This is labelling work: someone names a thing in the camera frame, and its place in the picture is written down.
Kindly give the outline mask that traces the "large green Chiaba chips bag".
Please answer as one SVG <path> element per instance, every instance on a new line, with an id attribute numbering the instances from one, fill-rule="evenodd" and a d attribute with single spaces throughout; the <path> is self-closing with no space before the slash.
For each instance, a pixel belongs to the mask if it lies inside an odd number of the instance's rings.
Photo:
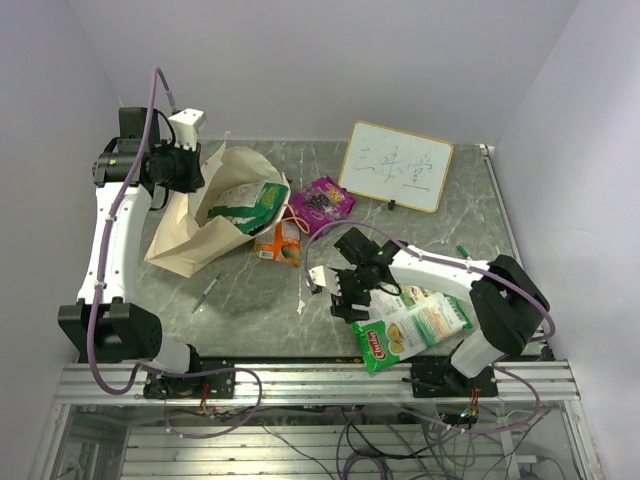
<path id="1" fill-rule="evenodd" d="M 351 330 L 370 373 L 408 360 L 472 327 L 456 298 L 416 286 L 402 286 L 399 295 L 373 291 L 368 314 L 367 320 L 352 323 Z"/>

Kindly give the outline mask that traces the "beige paper bag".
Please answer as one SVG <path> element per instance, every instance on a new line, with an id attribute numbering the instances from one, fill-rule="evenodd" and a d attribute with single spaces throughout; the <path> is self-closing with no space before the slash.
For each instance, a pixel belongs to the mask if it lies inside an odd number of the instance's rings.
<path id="1" fill-rule="evenodd" d="M 185 278 L 253 239 L 224 218 L 208 217 L 225 191 L 259 181 L 288 184 L 264 155 L 244 146 L 223 144 L 200 166 L 204 187 L 172 196 L 145 255 L 146 262 Z"/>

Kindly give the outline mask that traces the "small green snack bag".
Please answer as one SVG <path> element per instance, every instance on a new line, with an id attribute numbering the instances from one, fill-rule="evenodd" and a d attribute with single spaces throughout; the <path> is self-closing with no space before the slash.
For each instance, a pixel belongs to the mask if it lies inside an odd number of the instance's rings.
<path id="1" fill-rule="evenodd" d="M 289 188 L 260 181 L 224 191 L 208 211 L 208 219 L 224 218 L 243 234 L 256 235 L 268 226 L 285 203 Z"/>

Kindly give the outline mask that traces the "purple grape candy bag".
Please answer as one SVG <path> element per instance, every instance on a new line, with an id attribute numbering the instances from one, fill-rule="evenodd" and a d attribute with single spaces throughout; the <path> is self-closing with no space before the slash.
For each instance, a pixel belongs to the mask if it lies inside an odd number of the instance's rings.
<path id="1" fill-rule="evenodd" d="M 344 220 L 355 203 L 354 196 L 325 176 L 290 197 L 288 206 L 292 214 L 289 218 L 299 224 L 303 233 L 312 236 L 321 227 Z"/>

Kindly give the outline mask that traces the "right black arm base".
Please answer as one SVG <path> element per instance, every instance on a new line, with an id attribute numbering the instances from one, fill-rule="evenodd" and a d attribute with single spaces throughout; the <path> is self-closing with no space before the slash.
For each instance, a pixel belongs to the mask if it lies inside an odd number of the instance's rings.
<path id="1" fill-rule="evenodd" d="M 492 367 L 467 378 L 455 370 L 443 356 L 419 357 L 411 363 L 409 373 L 401 381 L 411 386 L 415 398 L 496 397 L 497 382 Z"/>

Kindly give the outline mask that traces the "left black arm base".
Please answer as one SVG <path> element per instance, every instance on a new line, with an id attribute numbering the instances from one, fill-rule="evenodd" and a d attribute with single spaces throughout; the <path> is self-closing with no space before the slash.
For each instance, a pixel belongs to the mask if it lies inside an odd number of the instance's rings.
<path id="1" fill-rule="evenodd" d="M 190 349 L 188 373 L 202 373 L 210 370 L 231 368 L 225 361 L 209 357 L 202 358 L 193 345 Z M 193 378 L 177 378 L 147 374 L 143 397 L 152 400 L 174 399 L 231 399 L 235 387 L 234 371 L 200 375 Z"/>

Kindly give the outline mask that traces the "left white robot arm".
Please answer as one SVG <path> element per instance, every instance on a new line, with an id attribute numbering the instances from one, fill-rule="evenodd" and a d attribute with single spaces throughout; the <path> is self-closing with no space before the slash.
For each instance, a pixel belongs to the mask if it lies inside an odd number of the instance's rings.
<path id="1" fill-rule="evenodd" d="M 136 272 L 145 219 L 156 188 L 193 193 L 204 185 L 198 133 L 204 112 L 123 107 L 120 133 L 92 166 L 97 219 L 86 276 L 58 324 L 83 362 L 140 362 L 169 371 L 168 384 L 182 397 L 203 387 L 192 364 L 193 347 L 172 340 L 160 319 L 140 306 Z"/>

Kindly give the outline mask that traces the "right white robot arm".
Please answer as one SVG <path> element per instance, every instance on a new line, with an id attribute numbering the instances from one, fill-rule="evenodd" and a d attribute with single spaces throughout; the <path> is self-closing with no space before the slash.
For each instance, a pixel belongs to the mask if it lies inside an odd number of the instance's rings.
<path id="1" fill-rule="evenodd" d="M 397 240 L 378 244 L 349 229 L 335 244 L 347 269 L 325 270 L 331 313 L 350 324 L 371 372 L 407 360 L 470 329 L 440 373 L 465 394 L 504 356 L 519 355 L 549 318 L 549 304 L 520 264 L 431 254 Z"/>

